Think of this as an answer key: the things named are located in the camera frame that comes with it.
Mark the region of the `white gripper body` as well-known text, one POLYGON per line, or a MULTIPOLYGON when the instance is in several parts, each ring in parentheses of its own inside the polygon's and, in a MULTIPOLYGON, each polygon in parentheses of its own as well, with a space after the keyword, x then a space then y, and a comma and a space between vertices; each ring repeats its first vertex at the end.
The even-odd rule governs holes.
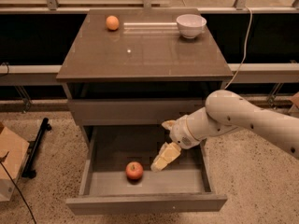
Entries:
POLYGON ((182 149, 190 149, 198 146, 200 141, 195 139, 188 128, 187 116, 183 116, 177 120, 170 121, 171 140, 179 145, 182 149))

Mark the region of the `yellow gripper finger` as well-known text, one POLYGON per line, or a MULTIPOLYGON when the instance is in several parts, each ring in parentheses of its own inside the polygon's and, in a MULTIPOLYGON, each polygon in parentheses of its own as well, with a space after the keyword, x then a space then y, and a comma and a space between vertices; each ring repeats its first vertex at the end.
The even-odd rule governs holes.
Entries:
POLYGON ((174 161, 181 152, 181 147, 176 143, 164 143, 154 159, 150 169, 153 172, 162 171, 169 163, 174 161))
POLYGON ((170 131, 172 129, 172 127, 175 125, 175 121, 174 120, 166 120, 162 123, 162 126, 164 129, 170 131))

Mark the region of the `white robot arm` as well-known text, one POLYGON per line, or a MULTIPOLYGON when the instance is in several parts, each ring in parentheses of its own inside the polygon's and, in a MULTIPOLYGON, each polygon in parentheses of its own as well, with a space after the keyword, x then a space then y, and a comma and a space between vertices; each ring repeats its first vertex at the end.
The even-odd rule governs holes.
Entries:
POLYGON ((162 126, 171 141, 162 145, 150 169, 162 171, 183 149, 199 145, 208 137, 216 137, 247 129, 299 159, 299 118, 283 115, 251 104, 227 90, 214 91, 205 106, 162 126))

